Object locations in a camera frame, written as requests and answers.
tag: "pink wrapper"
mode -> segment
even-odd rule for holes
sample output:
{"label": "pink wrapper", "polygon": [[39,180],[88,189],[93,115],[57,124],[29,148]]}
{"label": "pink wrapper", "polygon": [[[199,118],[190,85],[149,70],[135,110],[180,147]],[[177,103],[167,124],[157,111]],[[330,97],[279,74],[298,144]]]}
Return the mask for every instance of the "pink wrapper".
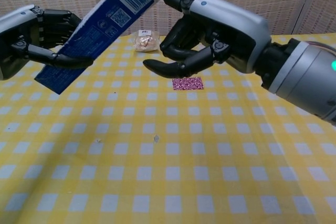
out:
{"label": "pink wrapper", "polygon": [[174,90],[200,90],[204,89],[202,79],[200,77],[190,77],[182,79],[173,79]]}

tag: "robotic hand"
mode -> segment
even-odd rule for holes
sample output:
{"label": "robotic hand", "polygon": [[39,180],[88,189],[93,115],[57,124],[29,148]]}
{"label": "robotic hand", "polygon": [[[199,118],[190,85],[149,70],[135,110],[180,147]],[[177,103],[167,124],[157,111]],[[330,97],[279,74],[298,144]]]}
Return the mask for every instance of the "robotic hand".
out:
{"label": "robotic hand", "polygon": [[[272,42],[264,18],[224,0],[164,2],[183,13],[160,46],[176,62],[144,60],[149,70],[183,78],[227,62],[239,72],[255,72],[269,92],[336,125],[335,49],[295,39]],[[205,48],[192,50],[200,42]]]}
{"label": "robotic hand", "polygon": [[92,65],[91,59],[74,59],[48,49],[63,45],[80,21],[67,10],[34,5],[0,17],[0,80],[11,78],[30,60],[72,69]]}

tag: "small snack package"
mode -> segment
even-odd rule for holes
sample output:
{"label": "small snack package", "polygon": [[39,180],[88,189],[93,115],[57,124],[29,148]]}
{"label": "small snack package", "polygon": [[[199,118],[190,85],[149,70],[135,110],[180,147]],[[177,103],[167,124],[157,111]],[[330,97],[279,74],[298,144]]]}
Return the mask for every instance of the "small snack package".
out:
{"label": "small snack package", "polygon": [[149,52],[160,49],[160,34],[158,31],[139,30],[132,33],[133,47],[137,52]]}

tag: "robot finger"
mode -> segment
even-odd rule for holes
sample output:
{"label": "robot finger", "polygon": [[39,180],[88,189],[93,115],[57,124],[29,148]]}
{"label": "robot finger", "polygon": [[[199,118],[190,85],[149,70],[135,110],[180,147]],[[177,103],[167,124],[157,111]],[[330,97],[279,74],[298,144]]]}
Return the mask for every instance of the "robot finger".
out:
{"label": "robot finger", "polygon": [[76,27],[69,24],[68,22],[47,24],[44,26],[45,32],[53,33],[73,33],[75,29]]}
{"label": "robot finger", "polygon": [[212,45],[195,52],[182,62],[164,63],[158,60],[143,61],[146,68],[166,78],[190,77],[210,68],[214,63],[222,64],[230,56],[230,45],[215,40]]}
{"label": "robot finger", "polygon": [[165,78],[190,77],[214,64],[213,50],[208,46],[195,52],[183,62],[164,63],[154,59],[147,59],[143,64],[150,71]]}
{"label": "robot finger", "polygon": [[72,35],[71,31],[45,31],[44,32],[44,36],[45,37],[65,37],[65,38],[69,38]]}
{"label": "robot finger", "polygon": [[66,68],[66,69],[83,69],[93,64],[89,58],[70,58],[66,55],[55,53],[49,49],[38,47],[19,40],[12,44],[11,48],[22,58],[43,63],[46,65]]}
{"label": "robot finger", "polygon": [[179,19],[160,44],[163,55],[172,60],[182,61],[195,54],[196,51],[191,50],[198,44],[194,27],[194,21],[188,15]]}
{"label": "robot finger", "polygon": [[69,22],[71,25],[77,27],[81,19],[69,10],[46,9],[43,12],[43,22],[45,24]]}
{"label": "robot finger", "polygon": [[46,32],[44,33],[44,42],[65,42],[69,39],[72,33],[53,33],[53,32]]}
{"label": "robot finger", "polygon": [[63,45],[69,38],[68,37],[44,37],[40,44],[43,48],[53,48],[57,45]]}

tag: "qr code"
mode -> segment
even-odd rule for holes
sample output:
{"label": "qr code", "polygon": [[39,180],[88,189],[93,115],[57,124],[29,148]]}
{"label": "qr code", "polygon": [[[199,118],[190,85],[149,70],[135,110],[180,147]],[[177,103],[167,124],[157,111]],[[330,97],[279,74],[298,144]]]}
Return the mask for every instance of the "qr code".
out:
{"label": "qr code", "polygon": [[111,17],[120,27],[123,27],[131,17],[121,8],[119,8]]}

